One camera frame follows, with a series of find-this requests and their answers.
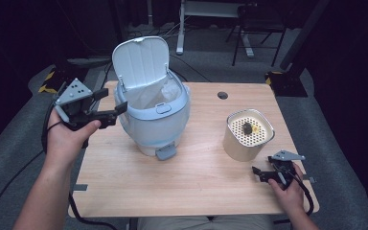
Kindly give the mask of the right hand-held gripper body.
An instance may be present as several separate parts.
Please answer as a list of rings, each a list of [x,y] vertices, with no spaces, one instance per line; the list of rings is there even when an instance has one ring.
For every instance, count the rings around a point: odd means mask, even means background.
[[[296,175],[293,166],[293,160],[303,161],[306,159],[306,157],[304,155],[299,155],[297,153],[293,153],[284,149],[278,151],[272,156],[280,161],[278,163],[270,164],[281,179],[281,181],[278,183],[281,183],[283,185],[283,188],[286,189],[291,184],[294,176]]]

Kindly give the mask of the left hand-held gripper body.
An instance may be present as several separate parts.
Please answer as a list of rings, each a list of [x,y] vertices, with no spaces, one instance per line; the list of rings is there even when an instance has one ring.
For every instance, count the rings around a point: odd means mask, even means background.
[[[87,124],[86,115],[92,103],[93,92],[79,79],[64,83],[54,99],[54,108],[62,122],[71,130]]]

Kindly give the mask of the beige canister with perforated strainer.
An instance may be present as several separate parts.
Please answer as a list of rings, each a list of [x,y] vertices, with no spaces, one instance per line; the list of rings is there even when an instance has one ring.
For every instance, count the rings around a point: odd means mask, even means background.
[[[259,132],[245,135],[242,131],[244,123],[258,126]],[[234,160],[248,162],[253,160],[274,136],[272,124],[260,111],[245,109],[227,117],[222,145],[225,152]]]

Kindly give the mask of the light blue pedal trash bin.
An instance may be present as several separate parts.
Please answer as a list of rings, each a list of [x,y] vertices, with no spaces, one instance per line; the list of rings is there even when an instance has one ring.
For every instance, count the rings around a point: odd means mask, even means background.
[[[120,117],[124,131],[143,154],[160,160],[174,157],[189,121],[191,91],[170,68],[167,42],[159,36],[133,38],[115,48],[112,63],[118,79],[114,89],[115,103],[127,102],[127,111]],[[122,88],[131,89],[166,79],[175,79],[181,87],[180,96],[169,103],[135,109],[122,93]]]

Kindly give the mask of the person's right hand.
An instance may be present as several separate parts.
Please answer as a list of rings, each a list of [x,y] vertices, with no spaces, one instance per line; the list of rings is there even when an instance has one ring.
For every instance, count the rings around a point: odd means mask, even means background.
[[[306,214],[304,191],[296,180],[293,180],[285,190],[274,179],[269,179],[268,184],[273,189],[280,206],[290,219],[299,219]]]

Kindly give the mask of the person's left hand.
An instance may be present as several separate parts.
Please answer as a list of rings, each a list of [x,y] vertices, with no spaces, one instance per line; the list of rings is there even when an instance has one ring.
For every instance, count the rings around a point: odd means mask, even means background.
[[[101,122],[94,120],[73,131],[62,123],[58,113],[53,109],[48,125],[50,129],[47,132],[44,167],[49,170],[66,171],[73,167],[83,143],[99,129]]]

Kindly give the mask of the stand base with striped tape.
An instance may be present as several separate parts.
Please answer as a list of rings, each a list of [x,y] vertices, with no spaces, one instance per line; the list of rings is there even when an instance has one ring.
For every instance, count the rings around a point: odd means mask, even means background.
[[[84,81],[88,70],[82,67],[70,67],[68,69],[61,69],[53,67],[46,76],[44,82],[38,89],[39,93],[47,92],[56,94],[61,86],[65,83],[68,85],[74,79]]]
[[[264,74],[264,81],[276,97],[306,98],[308,96],[300,79],[291,77],[287,72],[267,72]]]

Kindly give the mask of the white bin liner bag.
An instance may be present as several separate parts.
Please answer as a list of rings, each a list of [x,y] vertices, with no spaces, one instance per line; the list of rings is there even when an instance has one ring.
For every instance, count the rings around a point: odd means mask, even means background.
[[[148,109],[174,101],[180,96],[181,87],[175,79],[166,79],[131,89],[122,88],[122,93],[131,107]]]

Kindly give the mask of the black slanted stand pole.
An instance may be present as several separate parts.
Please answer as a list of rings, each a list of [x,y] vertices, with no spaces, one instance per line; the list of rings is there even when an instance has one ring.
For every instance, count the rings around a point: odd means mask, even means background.
[[[330,0],[318,0],[303,28],[301,29],[299,35],[296,37],[291,47],[287,51],[285,57],[283,58],[280,64],[280,68],[282,70],[287,70],[289,66],[294,66],[297,55],[302,50],[304,42],[308,39],[308,36],[310,35],[315,24],[318,22],[329,2]]]

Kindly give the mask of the black metal chair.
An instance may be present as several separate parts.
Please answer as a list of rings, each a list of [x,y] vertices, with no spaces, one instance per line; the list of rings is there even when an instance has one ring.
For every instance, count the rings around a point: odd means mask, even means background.
[[[226,42],[228,42],[231,35],[236,34],[236,45],[232,65],[236,63],[238,50],[240,48],[262,48],[275,50],[271,62],[271,66],[274,66],[287,30],[284,18],[268,2],[259,2],[255,0],[245,0],[242,5],[238,6],[237,16],[237,24],[232,28],[229,36],[226,38]],[[250,43],[244,44],[243,39],[252,34],[266,34],[266,37],[259,45],[251,45]],[[280,35],[278,43],[275,46],[264,46],[264,43],[272,34]]]

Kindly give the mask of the white desk frame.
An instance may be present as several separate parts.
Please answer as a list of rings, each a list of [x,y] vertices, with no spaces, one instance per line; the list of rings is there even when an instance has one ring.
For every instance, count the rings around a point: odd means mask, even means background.
[[[212,2],[196,0],[180,1],[179,32],[175,50],[178,55],[184,53],[185,19],[187,16],[236,18],[238,16],[237,8],[240,5],[240,3],[219,2],[218,0],[213,0]]]

